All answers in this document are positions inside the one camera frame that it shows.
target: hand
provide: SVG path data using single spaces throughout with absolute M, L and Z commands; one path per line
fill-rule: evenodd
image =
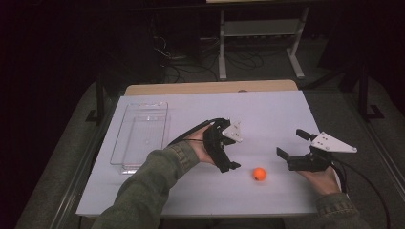
M 208 152 L 205 150 L 205 147 L 203 146 L 203 132 L 208 129 L 211 125 L 207 125 L 205 127 L 202 127 L 198 131 L 194 132 L 193 134 L 185 137 L 184 139 L 190 139 L 188 140 L 188 144 L 193 148 L 194 152 L 196 153 L 197 157 L 199 158 L 200 162 L 205 162 L 205 163 L 210 163 L 215 165 L 214 161 L 212 160 L 211 156 L 208 154 Z
M 297 173 L 305 177 L 320 195 L 341 193 L 331 167 L 321 172 L 297 171 Z

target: white tabletop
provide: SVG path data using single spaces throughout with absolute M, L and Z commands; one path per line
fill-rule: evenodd
M 96 217 L 114 203 L 117 191 L 129 175 L 110 164 L 125 108 L 130 103 L 167 102 L 163 145 L 207 119 L 224 117 L 241 121 L 243 142 L 225 147 L 231 161 L 242 167 L 222 174 L 213 165 L 200 163 L 170 191 L 163 217 L 296 216 L 315 213 L 316 194 L 305 179 L 288 170 L 276 155 L 280 147 L 291 156 L 309 152 L 309 142 L 296 129 L 312 134 L 319 130 L 300 91 L 222 94 L 165 94 L 123 96 L 76 213 Z M 267 171 L 255 181 L 255 167 Z

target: transparent plastic box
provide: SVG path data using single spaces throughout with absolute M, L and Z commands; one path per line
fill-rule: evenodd
M 122 174 L 136 172 L 150 152 L 162 149 L 166 117 L 166 102 L 129 104 L 110 163 Z

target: floor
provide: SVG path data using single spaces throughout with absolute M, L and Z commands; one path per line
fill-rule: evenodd
M 227 43 L 227 80 L 292 79 L 303 87 L 329 73 L 317 67 L 326 39 L 305 39 L 297 58 L 305 79 L 297 79 L 288 62 L 285 47 L 288 37 L 267 40 L 235 40 Z M 201 61 L 181 58 L 170 61 L 165 68 L 165 83 L 218 81 L 216 52 L 206 49 Z M 384 118 L 365 121 L 357 111 L 358 87 L 351 93 L 338 89 L 344 75 L 304 94 L 320 131 L 335 135 L 355 145 L 354 156 L 338 155 L 363 173 L 379 190 L 387 204 L 391 228 L 405 225 L 405 118 L 390 101 L 384 88 L 370 79 L 369 104 L 376 105 Z M 111 116 L 116 100 L 105 97 L 106 117 Z M 90 228 L 93 219 L 78 217 L 75 207 L 91 171 L 97 148 L 108 128 L 108 122 L 95 125 L 86 121 L 96 109 L 96 84 L 93 84 L 77 104 L 71 121 L 53 152 L 48 166 L 36 186 L 16 228 Z M 362 217 L 372 228 L 384 228 L 386 219 L 381 201 L 367 182 L 348 169 L 349 195 Z M 316 217 L 285 219 L 287 228 L 317 228 Z

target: green sleeve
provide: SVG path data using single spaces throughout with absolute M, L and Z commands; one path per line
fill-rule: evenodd
M 185 141 L 150 153 L 122 184 L 114 205 L 97 218 L 93 228 L 158 228 L 170 188 L 198 163 Z
M 321 228 L 369 229 L 348 196 L 344 193 L 322 196 L 316 200 Z

